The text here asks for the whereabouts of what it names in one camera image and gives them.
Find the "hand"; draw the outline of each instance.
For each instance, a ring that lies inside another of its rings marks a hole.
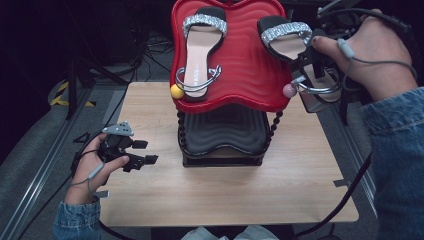
[[[396,60],[411,64],[411,56],[396,33],[381,20],[371,16],[365,18],[359,30],[347,43],[355,52],[355,57],[362,60]],[[331,57],[346,73],[349,59],[339,50],[336,40],[315,37],[312,46]],[[375,101],[418,87],[411,71],[400,64],[365,64],[353,61],[348,74],[351,79],[367,88]]]
[[[85,152],[97,150],[100,143],[104,141],[106,134],[100,134],[94,138],[88,146],[84,149]],[[128,156],[119,157],[113,161],[110,161],[104,165],[104,167],[90,180],[90,189],[88,188],[87,182],[71,185],[66,193],[64,202],[66,204],[80,205],[88,204],[93,202],[93,193],[97,191],[108,178],[108,176],[116,169],[124,166],[129,161]],[[83,182],[87,179],[88,175],[100,164],[102,160],[97,155],[97,151],[89,152],[85,154],[77,167],[75,176],[72,179],[72,184]]]

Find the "red plastic tray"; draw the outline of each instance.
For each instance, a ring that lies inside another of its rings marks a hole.
[[[186,113],[200,113],[224,104],[238,103],[265,112],[285,109],[290,99],[283,95],[283,87],[291,81],[290,68],[266,51],[257,30],[257,21],[261,17],[286,16],[276,0],[242,0],[234,4],[215,0],[177,1],[171,17],[175,55],[170,86],[175,83],[176,71],[186,63],[183,21],[203,6],[218,6],[226,13],[227,35],[221,47],[209,56],[209,66],[214,68],[220,64],[222,73],[208,86],[204,101],[173,99],[176,108]]]

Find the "wooden tabletop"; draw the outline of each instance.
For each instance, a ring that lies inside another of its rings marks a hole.
[[[177,111],[168,83],[131,83],[119,121],[133,139],[158,155],[155,165],[110,176],[110,197],[102,199],[108,226],[208,226],[319,222],[340,202],[347,187],[315,114],[294,97],[259,167],[184,168],[177,142]],[[269,113],[272,121],[274,113]],[[333,219],[358,219],[352,200]]]

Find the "yellow object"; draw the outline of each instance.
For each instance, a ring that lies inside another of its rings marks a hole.
[[[171,87],[171,96],[175,99],[180,99],[184,96],[184,91],[181,90],[177,84],[172,85]]]

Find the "denim sleeve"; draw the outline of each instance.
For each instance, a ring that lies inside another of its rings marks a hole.
[[[101,239],[100,201],[86,205],[61,202],[53,226],[54,239]]]
[[[424,239],[424,88],[364,106],[378,240]]]

